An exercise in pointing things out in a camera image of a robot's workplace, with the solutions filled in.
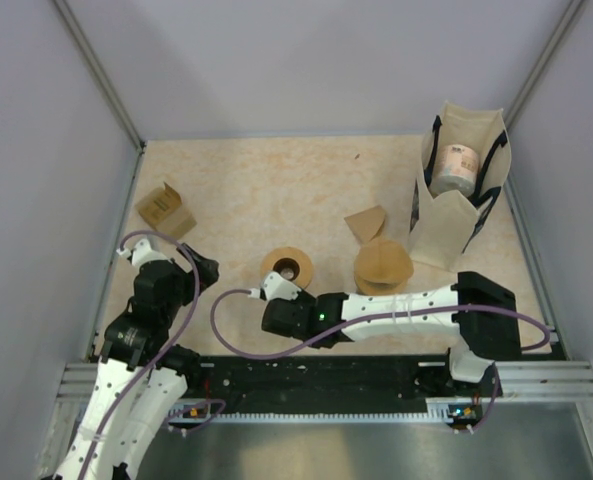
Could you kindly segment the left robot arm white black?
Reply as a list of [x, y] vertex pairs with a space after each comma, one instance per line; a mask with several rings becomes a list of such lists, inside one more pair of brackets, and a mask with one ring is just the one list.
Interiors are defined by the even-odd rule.
[[179, 310], [219, 279], [219, 264], [187, 244], [184, 270], [148, 238], [121, 247], [137, 275], [125, 310], [106, 328], [93, 391], [55, 479], [134, 479], [172, 406], [196, 394], [197, 353], [168, 342]]

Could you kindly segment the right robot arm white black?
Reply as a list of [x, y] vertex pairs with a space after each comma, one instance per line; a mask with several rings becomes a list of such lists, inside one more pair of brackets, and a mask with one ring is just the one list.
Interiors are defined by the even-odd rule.
[[387, 335], [452, 338], [445, 388], [463, 396], [474, 389], [494, 361], [515, 360], [521, 342], [515, 295], [473, 272], [436, 290], [385, 296], [328, 293], [317, 297], [277, 273], [261, 283], [267, 302], [261, 328], [300, 340], [311, 348], [332, 348]]

